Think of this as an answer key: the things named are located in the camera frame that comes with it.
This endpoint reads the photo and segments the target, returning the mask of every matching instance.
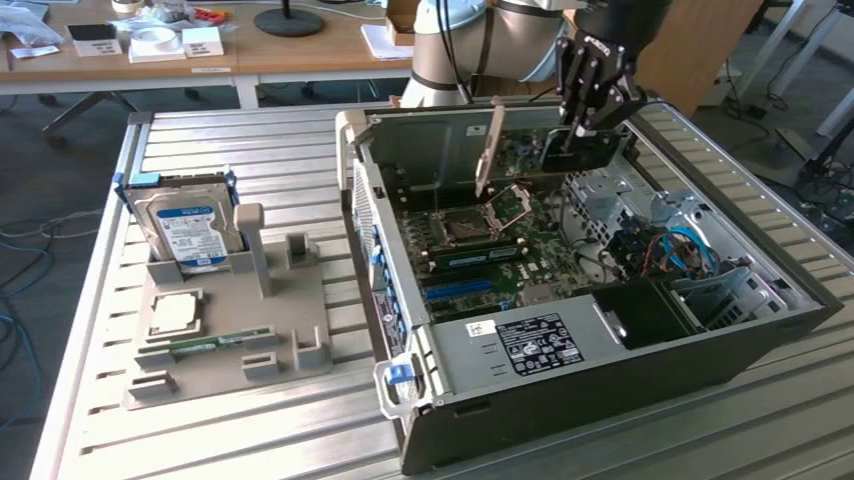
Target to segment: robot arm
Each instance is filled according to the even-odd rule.
[[[405,107],[464,101],[441,43],[440,1],[420,4]],[[484,0],[448,1],[462,81],[473,74],[540,81],[557,66],[566,128],[550,142],[544,168],[596,168],[596,158],[602,157],[597,132],[616,128],[646,103],[634,83],[637,61],[656,38],[672,0],[498,0],[494,8],[486,8]],[[562,16],[568,9],[576,9],[573,38],[566,36]]]

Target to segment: wooden table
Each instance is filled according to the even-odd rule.
[[[226,55],[169,62],[131,64],[126,54],[79,57],[74,45],[61,53],[17,59],[9,52],[21,42],[7,35],[0,42],[0,95],[231,85],[241,108],[258,108],[255,87],[262,83],[404,78],[409,60],[381,61],[369,51],[359,27],[366,20],[315,11],[326,29],[305,38],[278,38],[255,28],[255,15],[274,5],[230,4],[237,30],[222,34]],[[335,6],[357,15],[382,17],[383,10],[363,5]],[[66,25],[107,22],[119,18],[109,0],[81,0],[77,5],[53,4],[49,25],[67,37]],[[129,40],[123,39],[127,52]]]

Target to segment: hard drive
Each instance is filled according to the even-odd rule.
[[[246,249],[234,223],[234,183],[230,173],[138,174],[125,187],[155,260],[175,260],[183,273],[227,268],[229,254]]]

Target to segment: table leg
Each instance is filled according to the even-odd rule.
[[[796,80],[798,74],[801,73],[801,70],[804,70],[804,67],[810,61],[810,58],[813,58],[813,55],[816,54],[818,47],[821,47],[822,44],[825,43],[825,39],[828,38],[828,35],[831,35],[833,28],[837,26],[837,23],[843,18],[843,15],[844,15],[843,12],[836,10],[836,7],[833,8],[835,8],[835,12],[831,14],[831,17],[824,20],[821,27],[813,34],[813,38],[810,39],[809,43],[804,47],[804,50],[801,50],[801,53],[796,57],[794,62],[792,62],[792,65],[789,65],[789,67],[784,71],[784,75],[781,76],[780,80],[772,86],[772,94],[777,95],[778,97],[782,97],[784,94],[786,93],[786,89],[789,88],[789,85],[792,85],[792,82]]]
[[[750,69],[750,73],[748,73],[748,75],[745,75],[741,81],[738,82],[737,91],[738,91],[740,98],[742,99],[745,98],[745,93],[748,93],[748,89],[750,88],[750,85],[753,84],[753,81],[756,80],[757,75],[760,75],[760,72],[762,71],[762,67],[765,67],[765,64],[769,62],[769,59],[774,54],[774,50],[777,50],[777,47],[780,47],[780,44],[784,41],[784,37],[786,36],[789,29],[792,28],[792,24],[798,18],[798,15],[801,14],[801,10],[804,10],[804,7],[806,6],[808,3],[810,2],[808,2],[806,0],[794,0],[794,2],[792,3],[792,7],[789,7],[789,11],[784,16],[784,19],[777,24],[777,28],[774,29],[772,36],[766,40],[765,45],[762,45],[762,50],[760,50],[757,59],[753,62],[753,68]]]
[[[243,110],[258,108],[258,92],[255,87],[259,85],[258,75],[241,75],[234,77],[235,88],[238,89],[238,99],[241,100],[241,108]]]
[[[837,108],[831,112],[828,119],[816,129],[816,133],[822,137],[832,137],[840,128],[840,123],[852,114],[852,112],[854,112],[854,88],[843,99],[843,102],[840,102],[840,105],[837,105]]]

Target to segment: chair wheel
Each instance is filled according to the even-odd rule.
[[[202,100],[202,94],[199,93],[199,90],[194,88],[185,89],[185,96],[194,102],[198,102]]]
[[[69,147],[69,139],[59,135],[49,135],[49,145],[57,150],[65,150]]]
[[[59,100],[54,95],[41,94],[37,97],[39,99],[39,103],[46,107],[59,107]]]

